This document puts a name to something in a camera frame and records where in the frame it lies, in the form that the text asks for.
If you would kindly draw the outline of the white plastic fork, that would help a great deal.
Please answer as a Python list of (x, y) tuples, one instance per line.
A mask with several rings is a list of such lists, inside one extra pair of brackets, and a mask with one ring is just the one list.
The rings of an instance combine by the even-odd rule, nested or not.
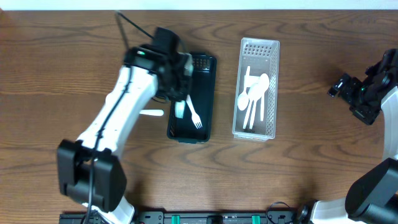
[(193, 124), (195, 125), (195, 127), (197, 129), (202, 128), (201, 119), (200, 119), (199, 115), (195, 111), (195, 108), (193, 106), (192, 99), (191, 99), (190, 95), (187, 95), (186, 103), (187, 103), (187, 105), (188, 105), (188, 107), (190, 109), (190, 112), (192, 114), (192, 122), (193, 122)]
[(160, 109), (141, 110), (139, 114), (148, 116), (163, 116), (164, 111)]

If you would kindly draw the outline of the white spoon bowl down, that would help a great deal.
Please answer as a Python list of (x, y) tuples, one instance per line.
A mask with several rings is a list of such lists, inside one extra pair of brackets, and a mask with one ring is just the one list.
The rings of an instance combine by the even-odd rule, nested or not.
[(248, 106), (248, 102), (249, 102), (246, 80), (250, 74), (250, 69), (251, 69), (250, 66), (247, 66), (246, 73), (243, 78), (243, 92), (240, 93), (238, 96), (238, 108), (240, 111), (244, 111), (246, 109), (246, 107)]

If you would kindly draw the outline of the mint green plastic fork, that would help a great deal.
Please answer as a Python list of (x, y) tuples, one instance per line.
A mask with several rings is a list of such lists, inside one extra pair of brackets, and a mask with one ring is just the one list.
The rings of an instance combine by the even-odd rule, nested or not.
[(185, 111), (185, 101), (178, 101), (175, 103), (175, 117), (182, 119)]

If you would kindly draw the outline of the white spoon bowl up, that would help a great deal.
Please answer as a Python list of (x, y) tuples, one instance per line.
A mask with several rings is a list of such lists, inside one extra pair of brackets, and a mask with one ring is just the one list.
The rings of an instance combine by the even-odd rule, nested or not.
[(245, 118), (244, 118), (243, 129), (246, 129), (246, 126), (248, 124), (249, 115), (250, 115), (250, 112), (251, 112), (251, 106), (252, 106), (252, 103), (254, 101), (254, 96), (257, 93), (257, 86), (258, 85), (259, 85), (258, 83), (254, 83), (249, 89), (249, 92), (248, 92), (249, 104), (248, 104), (248, 108), (247, 108), (246, 115), (245, 115)]

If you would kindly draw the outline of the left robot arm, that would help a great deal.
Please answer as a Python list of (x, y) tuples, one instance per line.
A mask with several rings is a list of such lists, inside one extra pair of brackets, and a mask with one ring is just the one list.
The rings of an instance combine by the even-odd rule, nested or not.
[(182, 101), (190, 92), (193, 59), (179, 52), (180, 37), (158, 27), (152, 42), (128, 48), (113, 90), (77, 140), (57, 148), (60, 192), (86, 205), (81, 219), (98, 212), (109, 223), (130, 223), (134, 207), (124, 193), (127, 178), (120, 160), (140, 112), (155, 96)]

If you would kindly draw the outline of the white spoon horizontal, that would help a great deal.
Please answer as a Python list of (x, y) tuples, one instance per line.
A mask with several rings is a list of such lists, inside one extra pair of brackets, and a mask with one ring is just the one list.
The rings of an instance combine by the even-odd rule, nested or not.
[(251, 101), (251, 114), (250, 114), (250, 123), (249, 123), (249, 129), (252, 129), (254, 126), (254, 120), (255, 120), (255, 115), (256, 115), (256, 105), (257, 101), (261, 98), (261, 96), (264, 94), (263, 93), (263, 87), (261, 86), (260, 83), (255, 83), (249, 90), (249, 98)]

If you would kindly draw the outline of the white spoon clear basket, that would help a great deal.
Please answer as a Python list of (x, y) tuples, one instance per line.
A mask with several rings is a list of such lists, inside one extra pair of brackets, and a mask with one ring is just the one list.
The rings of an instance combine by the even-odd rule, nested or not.
[(269, 89), (269, 85), (270, 85), (268, 74), (263, 73), (260, 76), (259, 85), (261, 87), (261, 121), (263, 121), (264, 113), (265, 113), (265, 92)]

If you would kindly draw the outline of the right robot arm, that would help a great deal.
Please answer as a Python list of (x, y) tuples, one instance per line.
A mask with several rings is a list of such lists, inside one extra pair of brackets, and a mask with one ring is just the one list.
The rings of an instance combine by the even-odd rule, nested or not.
[(381, 160), (343, 198), (304, 205), (296, 223), (397, 224), (397, 49), (385, 51), (365, 74), (364, 80), (343, 74), (328, 94), (345, 101), (352, 115), (368, 126), (382, 116)]

